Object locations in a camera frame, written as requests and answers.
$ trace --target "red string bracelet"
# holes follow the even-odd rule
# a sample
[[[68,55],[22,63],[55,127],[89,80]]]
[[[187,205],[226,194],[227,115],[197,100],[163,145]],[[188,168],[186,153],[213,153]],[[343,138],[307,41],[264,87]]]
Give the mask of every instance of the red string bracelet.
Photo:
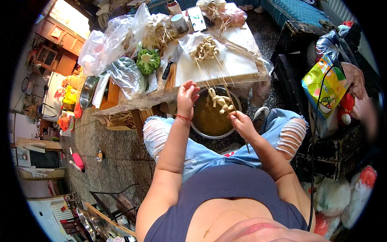
[[[187,120],[192,122],[192,120],[190,118],[187,118],[187,117],[184,117],[184,116],[181,116],[181,115],[178,115],[178,114],[176,114],[176,117],[184,118],[184,119],[187,119]]]

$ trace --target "woman's hand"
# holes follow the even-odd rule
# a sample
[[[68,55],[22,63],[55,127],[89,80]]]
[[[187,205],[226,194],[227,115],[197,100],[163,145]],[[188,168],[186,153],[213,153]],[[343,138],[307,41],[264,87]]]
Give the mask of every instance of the woman's hand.
[[[186,81],[177,94],[177,114],[192,119],[194,116],[194,103],[199,98],[197,92],[200,87],[192,80]]]
[[[231,123],[236,131],[248,143],[252,143],[252,141],[259,136],[254,128],[253,122],[251,122],[251,119],[241,111],[233,111],[227,117],[231,119]]]

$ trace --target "white refrigerator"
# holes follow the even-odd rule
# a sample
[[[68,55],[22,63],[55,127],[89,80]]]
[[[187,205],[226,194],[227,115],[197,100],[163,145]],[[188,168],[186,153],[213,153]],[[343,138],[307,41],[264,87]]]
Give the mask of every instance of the white refrigerator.
[[[51,72],[51,76],[48,81],[48,91],[45,94],[43,103],[50,105],[53,108],[47,105],[43,105],[42,116],[45,120],[57,122],[59,119],[59,116],[61,114],[60,107],[62,106],[62,102],[54,98],[54,96],[58,88],[62,87],[62,81],[64,79],[65,76],[62,76],[61,74],[58,74],[56,72]]]

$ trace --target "stuffed toy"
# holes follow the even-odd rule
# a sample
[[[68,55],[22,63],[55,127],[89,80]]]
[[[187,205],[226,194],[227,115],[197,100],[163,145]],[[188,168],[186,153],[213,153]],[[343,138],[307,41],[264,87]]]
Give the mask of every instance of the stuffed toy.
[[[345,127],[351,123],[350,113],[352,112],[353,105],[355,105],[355,99],[350,93],[344,94],[340,101],[339,111],[337,112],[337,120],[342,127]]]

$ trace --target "ripped jeans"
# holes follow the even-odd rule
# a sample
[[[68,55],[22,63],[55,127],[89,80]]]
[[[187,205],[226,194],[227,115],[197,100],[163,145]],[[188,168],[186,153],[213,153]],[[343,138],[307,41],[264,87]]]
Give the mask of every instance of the ripped jeans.
[[[266,117],[260,134],[277,151],[288,156],[289,161],[293,158],[305,137],[308,123],[305,125],[294,121],[294,118],[303,119],[295,112],[279,108],[272,109]],[[173,118],[161,118],[158,116],[149,117],[144,125],[144,143],[148,153],[157,162],[157,153],[164,147],[169,131],[174,122]],[[211,166],[226,164],[240,164],[253,168],[259,168],[261,162],[252,146],[249,144],[250,154],[244,145],[233,155],[226,157],[220,155],[205,146],[196,143],[188,138],[187,150],[185,153],[183,183],[193,174]]]

